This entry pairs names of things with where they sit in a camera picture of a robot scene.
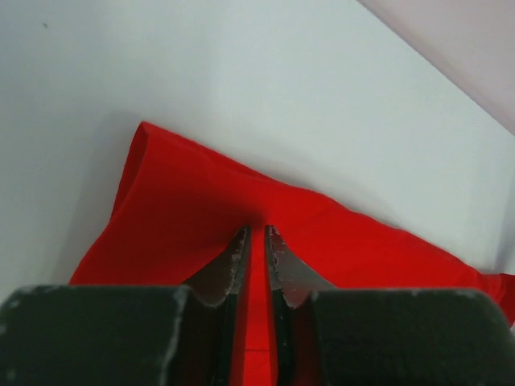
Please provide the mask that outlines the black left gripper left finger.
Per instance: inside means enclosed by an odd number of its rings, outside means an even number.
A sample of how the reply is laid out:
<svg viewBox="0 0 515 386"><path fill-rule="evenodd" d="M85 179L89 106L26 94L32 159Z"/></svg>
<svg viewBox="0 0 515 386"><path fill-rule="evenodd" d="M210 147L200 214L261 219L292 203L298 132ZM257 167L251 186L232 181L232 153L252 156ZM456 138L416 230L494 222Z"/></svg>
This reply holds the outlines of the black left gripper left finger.
<svg viewBox="0 0 515 386"><path fill-rule="evenodd" d="M1 306L4 385L240 385L251 231L177 286L38 285Z"/></svg>

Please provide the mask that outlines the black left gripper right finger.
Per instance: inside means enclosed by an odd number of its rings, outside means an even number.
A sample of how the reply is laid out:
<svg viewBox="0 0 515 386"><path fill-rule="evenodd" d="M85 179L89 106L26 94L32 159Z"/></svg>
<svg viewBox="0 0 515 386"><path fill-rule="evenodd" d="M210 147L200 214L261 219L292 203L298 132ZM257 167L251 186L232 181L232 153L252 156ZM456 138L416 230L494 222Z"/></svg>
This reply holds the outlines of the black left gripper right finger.
<svg viewBox="0 0 515 386"><path fill-rule="evenodd" d="M265 229L275 385L511 385L514 337L475 289L341 289Z"/></svg>

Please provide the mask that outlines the red t shirt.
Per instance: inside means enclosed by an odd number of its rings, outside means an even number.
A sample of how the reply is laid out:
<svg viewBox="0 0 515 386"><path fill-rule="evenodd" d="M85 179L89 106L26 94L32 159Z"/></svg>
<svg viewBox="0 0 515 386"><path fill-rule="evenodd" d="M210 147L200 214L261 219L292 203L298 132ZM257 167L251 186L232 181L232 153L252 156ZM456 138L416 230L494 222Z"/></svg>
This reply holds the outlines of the red t shirt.
<svg viewBox="0 0 515 386"><path fill-rule="evenodd" d="M314 191L281 183L143 122L135 132L112 215L74 285L178 285L252 229L244 382L272 384L264 229L344 288L465 287L514 319L512 275L482 273L450 253Z"/></svg>

